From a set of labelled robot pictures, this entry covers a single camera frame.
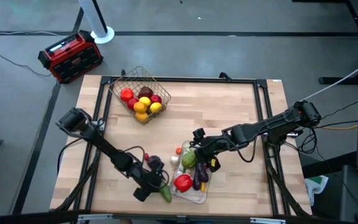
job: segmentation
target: wooden table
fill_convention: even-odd
[[[93,114],[100,79],[101,76],[88,75],[83,80],[76,106],[89,114]],[[167,110],[145,126],[131,118],[113,95],[105,138],[119,149],[139,145],[150,155],[160,156],[170,176],[174,170],[170,165],[170,158],[184,141],[193,139],[192,132],[195,129],[202,127],[207,135],[220,135],[224,128],[257,121],[252,85],[181,82],[160,84],[171,94],[172,99]],[[283,84],[280,80],[267,80],[267,84],[273,114],[281,113],[287,109]],[[104,91],[99,117],[102,117],[108,88]],[[178,197],[173,197],[172,203],[167,203],[160,194],[152,194],[145,202],[140,202],[132,196],[137,184],[118,173],[108,157],[102,155],[91,210],[113,214],[271,217],[262,142],[260,138],[256,142],[255,160],[250,164],[243,162],[236,152],[224,152],[218,156],[222,167],[212,175],[208,199],[204,204]],[[65,151],[50,208],[59,206],[77,184],[85,146],[86,143],[81,141]],[[251,143],[241,150],[245,158],[251,157],[252,146]],[[138,157],[142,155],[136,150],[132,153]],[[280,154],[289,191],[303,209],[311,213],[298,152],[282,146]],[[83,192],[80,208],[85,206],[87,191],[88,186]],[[275,192],[279,211],[283,213],[277,186]]]

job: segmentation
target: eggplant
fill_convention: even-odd
[[[196,172],[194,173],[194,178],[193,178],[193,189],[199,190],[200,188],[201,188],[201,181],[200,181],[200,178],[198,177],[198,172],[196,169]]]
[[[209,181],[208,173],[206,172],[203,163],[197,162],[196,173],[198,174],[198,178],[201,182],[207,183]]]

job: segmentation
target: red portable generator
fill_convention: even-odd
[[[103,60],[87,31],[80,30],[40,51],[38,60],[60,83],[70,83]]]

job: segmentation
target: wire basket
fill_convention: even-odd
[[[121,91],[125,88],[130,88],[134,92],[134,97],[137,98],[137,95],[140,92],[140,89],[144,86],[149,87],[153,91],[153,95],[158,95],[161,97],[161,108],[156,111],[150,113],[147,118],[142,121],[139,121],[135,117],[135,111],[130,110],[127,107],[127,103],[121,100]],[[132,117],[141,124],[146,124],[151,121],[158,114],[167,109],[168,102],[171,100],[171,95],[150,75],[146,69],[141,66],[138,66],[122,75],[121,78],[117,79],[110,86],[110,91],[117,97],[117,99],[121,102],[122,106],[125,107],[128,112],[132,115]]]

